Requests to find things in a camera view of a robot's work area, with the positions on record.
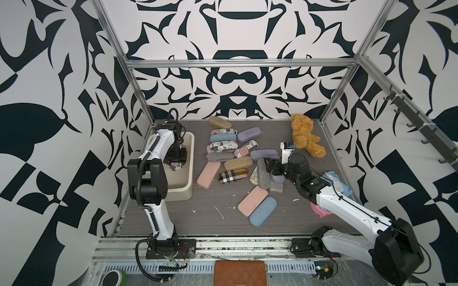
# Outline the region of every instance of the brown leather wallet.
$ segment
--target brown leather wallet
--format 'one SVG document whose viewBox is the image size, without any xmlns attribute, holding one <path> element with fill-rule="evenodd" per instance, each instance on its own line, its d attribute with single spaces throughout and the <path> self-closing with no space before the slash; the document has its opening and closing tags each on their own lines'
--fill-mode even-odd
<svg viewBox="0 0 458 286">
<path fill-rule="evenodd" d="M 216 261 L 214 286 L 267 286 L 263 261 Z"/>
</svg>

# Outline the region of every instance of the metal rail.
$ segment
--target metal rail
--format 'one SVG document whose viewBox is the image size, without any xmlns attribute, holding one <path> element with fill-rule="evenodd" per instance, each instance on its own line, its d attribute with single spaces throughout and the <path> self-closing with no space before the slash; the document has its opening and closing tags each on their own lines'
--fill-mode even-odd
<svg viewBox="0 0 458 286">
<path fill-rule="evenodd" d="M 127 59 L 130 69 L 138 68 L 223 68 L 223 67 L 291 67 L 352 66 L 355 59 Z"/>
<path fill-rule="evenodd" d="M 130 85 L 132 86 L 134 90 L 135 97 L 137 98 L 137 101 L 140 103 L 143 113 L 148 118 L 150 124 L 154 125 L 153 114 L 151 113 L 151 110 L 149 109 L 149 106 L 146 103 L 146 98 L 143 95 L 143 92 L 141 88 L 139 87 L 138 82 L 132 73 L 132 70 L 129 69 L 126 65 L 125 58 L 124 58 L 124 52 L 122 51 L 120 42 L 113 29 L 113 25 L 111 25 L 111 22 L 107 16 L 107 12 L 101 0 L 91 0 L 91 2 L 94 7 L 95 13 L 97 14 L 98 21 L 100 25 L 102 26 L 102 29 L 107 34 L 108 41 L 114 50 L 114 53 L 119 61 L 119 64 L 121 65 L 122 71 L 124 72 L 127 78 L 127 81 L 130 83 Z"/>
<path fill-rule="evenodd" d="M 371 48 L 372 43 L 375 41 L 378 33 L 382 30 L 383 26 L 387 22 L 387 19 L 393 10 L 393 7 L 396 5 L 398 0 L 386 0 L 383 4 L 382 8 L 380 9 L 375 21 L 373 22 L 371 28 L 369 29 L 368 34 L 363 40 L 360 48 L 356 52 L 354 58 L 357 59 L 361 55 L 367 53 L 367 51 Z M 358 63 L 353 65 L 350 69 L 347 70 L 347 73 L 343 76 L 339 86 L 334 91 L 331 96 L 331 100 L 329 101 L 328 105 L 326 106 L 325 110 L 321 114 L 320 121 L 321 123 L 325 123 L 329 116 L 332 114 L 334 108 L 336 107 L 337 103 L 339 102 L 342 94 L 345 91 L 345 88 L 350 83 L 351 79 L 353 78 L 355 72 L 358 69 Z"/>
<path fill-rule="evenodd" d="M 439 160 L 441 164 L 449 163 L 455 171 L 458 171 L 458 146 L 426 116 L 383 72 L 367 57 L 361 56 L 357 60 L 367 74 L 389 96 L 385 100 L 391 100 L 397 107 L 396 113 L 403 113 L 426 140 L 423 144 L 431 144 L 444 157 Z"/>
</svg>

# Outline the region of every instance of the white paint stain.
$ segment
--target white paint stain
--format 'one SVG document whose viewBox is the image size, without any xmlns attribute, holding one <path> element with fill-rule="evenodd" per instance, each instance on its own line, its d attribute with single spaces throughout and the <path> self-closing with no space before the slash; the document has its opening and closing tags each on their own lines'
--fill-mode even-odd
<svg viewBox="0 0 458 286">
<path fill-rule="evenodd" d="M 218 208 L 217 208 L 217 207 L 215 207 L 215 209 L 216 209 L 216 210 L 219 212 L 219 214 L 221 215 L 221 217 L 222 217 L 222 218 L 223 218 L 223 220 L 224 220 L 224 216 L 221 214 L 221 212 L 218 210 Z"/>
</svg>

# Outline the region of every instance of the gray wooden floor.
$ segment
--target gray wooden floor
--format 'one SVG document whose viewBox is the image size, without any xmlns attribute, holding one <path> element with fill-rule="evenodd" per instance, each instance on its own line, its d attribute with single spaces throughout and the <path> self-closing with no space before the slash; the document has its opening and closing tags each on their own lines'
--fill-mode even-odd
<svg viewBox="0 0 458 286">
<path fill-rule="evenodd" d="M 204 189 L 196 184 L 197 178 L 207 163 L 206 147 L 210 143 L 210 131 L 215 127 L 203 120 L 182 121 L 181 123 L 187 131 L 195 135 L 195 160 L 192 197 L 185 201 L 167 202 L 170 219 L 175 224 L 179 235 L 297 235 L 311 234 L 323 225 L 346 233 L 357 233 L 353 227 L 334 214 L 320 218 L 310 208 L 309 201 L 302 198 L 294 185 L 288 181 L 284 184 L 282 194 L 269 193 L 269 196 L 274 197 L 278 202 L 276 210 L 260 227 L 253 227 L 248 218 L 237 210 L 237 205 L 255 187 L 248 179 L 229 184 L 220 184 L 215 181 L 209 189 Z M 239 132 L 254 126 L 260 127 L 263 134 L 255 138 L 259 149 L 277 149 L 279 154 L 281 154 L 279 143 L 292 140 L 289 121 L 232 121 L 232 126 Z M 305 155 L 310 166 L 317 172 L 335 171 L 339 175 L 340 172 L 329 149 L 329 144 L 317 121 L 313 134 L 322 138 L 320 144 L 325 147 L 326 156 L 313 158 L 304 150 L 297 151 Z M 254 168 L 255 165 L 248 168 L 250 175 Z M 223 171 L 224 167 L 221 165 L 219 172 Z M 119 235 L 147 236 L 151 232 L 152 229 L 145 212 L 138 209 L 136 202 L 131 200 Z"/>
</svg>

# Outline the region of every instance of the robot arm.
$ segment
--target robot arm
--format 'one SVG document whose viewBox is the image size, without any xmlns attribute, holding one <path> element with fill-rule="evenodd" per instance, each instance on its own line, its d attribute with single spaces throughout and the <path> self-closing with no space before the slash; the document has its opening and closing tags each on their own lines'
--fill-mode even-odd
<svg viewBox="0 0 458 286">
<path fill-rule="evenodd" d="M 146 151 L 127 164 L 131 198 L 145 210 L 158 245 L 172 248 L 178 247 L 178 238 L 164 201 L 168 183 L 163 163 L 186 162 L 187 151 L 180 147 L 181 129 L 178 120 L 158 121 Z M 150 178 L 143 178 L 145 173 L 149 173 Z"/>
<path fill-rule="evenodd" d="M 330 210 L 363 235 L 322 227 L 312 234 L 318 249 L 361 260 L 394 285 L 402 285 L 423 263 L 423 253 L 409 223 L 402 219 L 392 221 L 344 197 L 327 181 L 312 176 L 302 154 L 290 155 L 286 164 L 266 159 L 266 166 L 268 172 L 282 174 L 291 181 L 302 197 Z"/>
</svg>

